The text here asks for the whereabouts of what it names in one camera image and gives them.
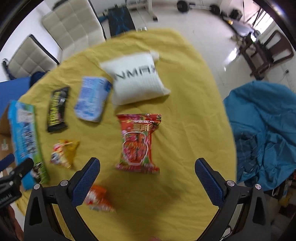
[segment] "yellow tablecloth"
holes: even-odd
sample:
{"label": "yellow tablecloth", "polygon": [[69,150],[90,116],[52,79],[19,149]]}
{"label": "yellow tablecloth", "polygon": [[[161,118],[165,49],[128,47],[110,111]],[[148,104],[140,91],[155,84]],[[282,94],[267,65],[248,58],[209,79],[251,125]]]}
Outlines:
{"label": "yellow tablecloth", "polygon": [[[76,118],[74,106],[83,76],[111,78],[99,63],[125,54],[155,50],[155,63],[169,96],[129,104],[114,110],[110,101],[101,123]],[[65,120],[68,129],[46,131],[50,95],[70,86]],[[100,241],[162,240],[193,241],[207,227],[214,207],[194,172],[197,158],[203,157],[227,179],[235,179],[236,152],[230,125],[214,78],[195,49],[178,33],[167,30],[131,31],[106,43],[89,48],[64,61],[37,82],[20,101],[35,105],[39,141],[50,175],[49,185],[70,179],[91,157],[101,162],[95,184],[105,187],[116,213],[77,207],[82,218]],[[119,171],[120,124],[116,114],[159,113],[162,122],[152,135],[152,158],[159,175]],[[73,169],[49,163],[58,139],[79,140]],[[17,201],[25,213],[30,192]]]}

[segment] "brown wooden chair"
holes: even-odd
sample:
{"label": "brown wooden chair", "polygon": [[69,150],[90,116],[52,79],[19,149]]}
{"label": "brown wooden chair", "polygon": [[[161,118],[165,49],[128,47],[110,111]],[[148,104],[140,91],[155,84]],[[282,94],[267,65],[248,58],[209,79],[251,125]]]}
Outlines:
{"label": "brown wooden chair", "polygon": [[[267,45],[277,34],[280,36],[280,40],[273,46],[268,48]],[[240,47],[240,54],[244,56],[250,69],[252,70],[250,76],[254,76],[257,80],[262,80],[264,78],[264,76],[262,75],[265,73],[266,70],[272,68],[277,64],[282,63],[283,61],[291,59],[294,56],[294,52],[289,40],[278,30],[274,31],[264,44],[262,44],[260,41],[253,42],[251,40],[251,34],[249,34],[246,37],[245,42],[246,45]],[[256,51],[249,57],[246,53],[246,50],[249,47],[251,47],[251,45],[255,47]],[[290,55],[280,58],[278,60],[274,60],[274,57],[276,57],[280,53],[283,53],[286,50],[290,52]],[[251,60],[251,58],[254,57],[256,54],[259,54],[261,59],[263,60],[263,64],[258,68],[256,68],[253,61]]]}

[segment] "blue tissue package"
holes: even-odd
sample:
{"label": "blue tissue package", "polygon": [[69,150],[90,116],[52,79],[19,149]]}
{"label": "blue tissue package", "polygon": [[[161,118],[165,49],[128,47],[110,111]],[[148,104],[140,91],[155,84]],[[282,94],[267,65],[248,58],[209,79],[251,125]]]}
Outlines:
{"label": "blue tissue package", "polygon": [[78,118],[99,122],[112,84],[102,77],[83,77],[82,87],[74,107]]}
{"label": "blue tissue package", "polygon": [[32,189],[36,183],[47,183],[49,176],[38,143],[34,106],[11,101],[8,119],[16,164],[19,165],[27,158],[34,161],[33,169],[22,179],[24,189]]}

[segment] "white pillow-shaped package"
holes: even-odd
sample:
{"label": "white pillow-shaped package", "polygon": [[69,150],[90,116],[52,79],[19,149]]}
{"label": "white pillow-shaped package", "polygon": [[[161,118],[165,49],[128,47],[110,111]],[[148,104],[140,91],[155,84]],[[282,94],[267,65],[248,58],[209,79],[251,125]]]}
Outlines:
{"label": "white pillow-shaped package", "polygon": [[124,105],[168,95],[150,53],[125,55],[100,64],[113,81],[112,103]]}

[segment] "white cushioned chair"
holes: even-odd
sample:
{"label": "white cushioned chair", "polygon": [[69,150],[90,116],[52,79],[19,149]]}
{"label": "white cushioned chair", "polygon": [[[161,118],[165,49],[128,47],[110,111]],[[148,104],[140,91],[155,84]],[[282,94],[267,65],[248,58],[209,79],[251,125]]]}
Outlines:
{"label": "white cushioned chair", "polygon": [[61,61],[105,42],[104,30],[89,0],[63,2],[42,18],[42,24],[62,49]]}
{"label": "white cushioned chair", "polygon": [[7,67],[15,78],[29,77],[37,71],[54,69],[59,62],[31,34],[22,42]]}

